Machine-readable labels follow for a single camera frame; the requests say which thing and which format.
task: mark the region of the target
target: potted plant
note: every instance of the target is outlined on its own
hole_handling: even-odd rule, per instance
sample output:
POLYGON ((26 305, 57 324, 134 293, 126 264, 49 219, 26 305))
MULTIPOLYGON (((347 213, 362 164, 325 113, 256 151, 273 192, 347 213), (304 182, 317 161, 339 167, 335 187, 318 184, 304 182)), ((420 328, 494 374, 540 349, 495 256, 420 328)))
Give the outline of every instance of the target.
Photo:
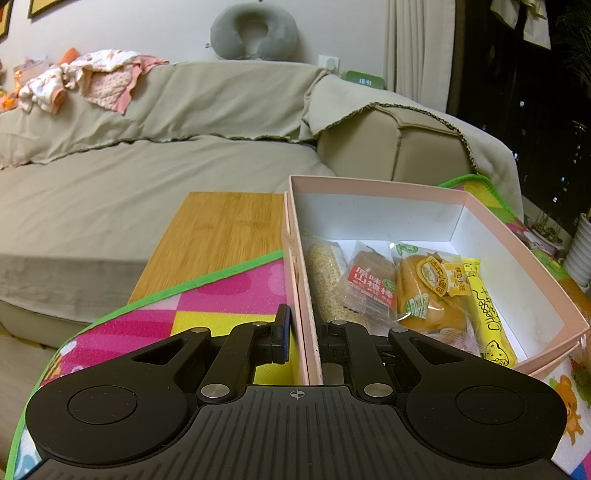
POLYGON ((556 22, 554 41, 565 47, 566 67, 573 72, 591 98, 591 1, 572 0, 556 22))
POLYGON ((550 218, 550 215, 540 212, 535 223, 531 226, 532 233, 538 238, 538 247, 546 253, 555 256, 562 249, 560 227, 550 218))

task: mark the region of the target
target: pink cardboard box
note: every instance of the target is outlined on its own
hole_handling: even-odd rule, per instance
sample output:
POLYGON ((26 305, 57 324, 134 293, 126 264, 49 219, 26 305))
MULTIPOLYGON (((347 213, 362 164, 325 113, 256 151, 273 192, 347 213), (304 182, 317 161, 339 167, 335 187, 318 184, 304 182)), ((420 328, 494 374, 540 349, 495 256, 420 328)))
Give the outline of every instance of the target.
POLYGON ((310 286, 300 231, 352 251, 392 240, 479 258, 480 273, 518 357, 514 368, 539 376, 589 329, 568 295, 530 250, 468 192, 390 181, 290 177, 284 251, 294 310, 295 378, 322 384, 310 286))

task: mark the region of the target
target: black gripper base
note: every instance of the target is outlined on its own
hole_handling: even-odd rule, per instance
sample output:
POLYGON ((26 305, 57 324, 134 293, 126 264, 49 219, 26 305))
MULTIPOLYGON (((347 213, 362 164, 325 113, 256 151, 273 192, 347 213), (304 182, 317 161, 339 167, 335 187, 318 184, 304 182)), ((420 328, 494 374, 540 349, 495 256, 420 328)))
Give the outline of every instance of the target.
POLYGON ((73 466, 48 459, 28 478, 564 480, 568 477, 546 459, 510 468, 481 468, 440 456, 409 433, 393 407, 358 400, 347 387, 250 386, 233 402, 202 407, 185 434, 152 457, 108 468, 73 466))

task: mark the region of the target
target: crosshair marking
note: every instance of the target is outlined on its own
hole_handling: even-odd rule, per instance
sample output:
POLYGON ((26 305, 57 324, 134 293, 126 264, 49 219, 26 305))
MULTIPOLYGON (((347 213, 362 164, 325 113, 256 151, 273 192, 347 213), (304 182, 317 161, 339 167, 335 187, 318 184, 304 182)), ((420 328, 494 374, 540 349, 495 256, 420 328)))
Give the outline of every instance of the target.
POLYGON ((299 400, 305 397, 307 393, 302 392, 302 390, 294 390, 293 392, 288 393, 288 395, 292 398, 295 398, 296 400, 299 400))

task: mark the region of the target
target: play mat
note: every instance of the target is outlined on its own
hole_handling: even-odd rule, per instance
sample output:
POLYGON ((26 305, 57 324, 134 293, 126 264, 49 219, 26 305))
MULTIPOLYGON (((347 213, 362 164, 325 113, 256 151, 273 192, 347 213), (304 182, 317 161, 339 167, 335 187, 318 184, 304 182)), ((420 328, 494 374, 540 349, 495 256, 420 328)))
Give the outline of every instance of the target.
MULTIPOLYGON (((442 186, 472 193, 516 235, 523 236, 527 231, 486 177, 463 176, 442 186)), ((541 251, 534 253, 561 285, 564 281, 572 282, 552 257, 541 251)), ((212 335, 217 336, 227 335, 240 323, 272 322, 281 303, 285 303, 285 282, 282 252, 279 251, 169 288, 98 320, 57 351, 34 391, 63 375, 132 352, 194 326, 207 326, 212 335)), ((292 364, 297 364, 293 357, 296 354, 297 349, 291 348, 292 364)), ((259 367, 255 382, 290 385, 293 383, 291 365, 259 367)), ((591 378, 583 366, 582 352, 575 352, 566 359, 545 382, 566 404, 570 404, 566 431, 553 459, 572 478, 591 480, 591 378)), ((24 416, 21 416, 12 442, 6 479, 20 480, 40 461, 24 416)))

